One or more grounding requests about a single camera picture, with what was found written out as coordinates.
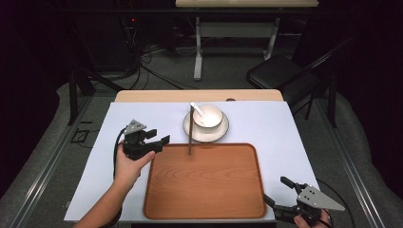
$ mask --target forearm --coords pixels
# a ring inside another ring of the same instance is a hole
[[[100,227],[111,222],[122,208],[127,193],[128,190],[114,182],[74,227]]]

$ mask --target desk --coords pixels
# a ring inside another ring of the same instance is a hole
[[[310,8],[317,0],[176,0],[178,8]],[[202,78],[202,37],[270,38],[264,60],[270,58],[278,33],[279,18],[267,23],[212,23],[196,18],[196,62],[194,80]]]
[[[291,111],[279,91],[264,89],[229,90],[154,90],[121,91],[110,105],[101,131],[89,155],[86,169],[68,207],[66,221],[79,220],[112,183],[113,147],[119,132],[132,119],[157,129],[159,138],[170,135],[171,143],[186,143],[182,122],[189,102],[215,104],[228,116],[230,128],[216,143],[251,143],[257,149],[264,192],[282,205],[294,205],[296,193],[279,181],[286,176],[293,181],[309,182],[317,187],[314,172],[306,156]],[[245,121],[244,116],[251,117]],[[222,222],[222,220],[150,220],[143,214],[149,165],[142,170],[125,199],[120,221]],[[247,222],[273,222],[271,208],[263,218]],[[245,222],[245,220],[226,220]]]

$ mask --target saucer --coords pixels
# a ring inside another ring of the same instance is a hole
[[[189,135],[189,123],[190,123],[190,113],[184,117],[183,129],[184,132]],[[213,141],[219,140],[228,131],[229,122],[228,118],[224,113],[222,113],[221,124],[215,127],[202,127],[193,123],[193,133],[192,138],[195,141],[201,143],[211,143]]]

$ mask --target human arm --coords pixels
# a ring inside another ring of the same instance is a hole
[[[322,213],[320,214],[320,219],[329,224],[330,219],[325,210],[322,210]],[[306,223],[305,219],[302,216],[295,216],[294,222],[296,223],[298,228],[310,228],[310,226],[308,225],[308,223]],[[312,228],[327,228],[327,226],[318,222]]]
[[[154,157],[155,152],[151,151],[139,160],[133,161],[125,156],[123,147],[119,144],[114,181],[74,227],[100,227],[112,221],[121,210],[125,197],[139,177],[142,168]]]

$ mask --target wooden tray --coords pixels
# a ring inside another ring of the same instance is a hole
[[[259,219],[266,214],[255,147],[169,144],[151,163],[148,219]]]

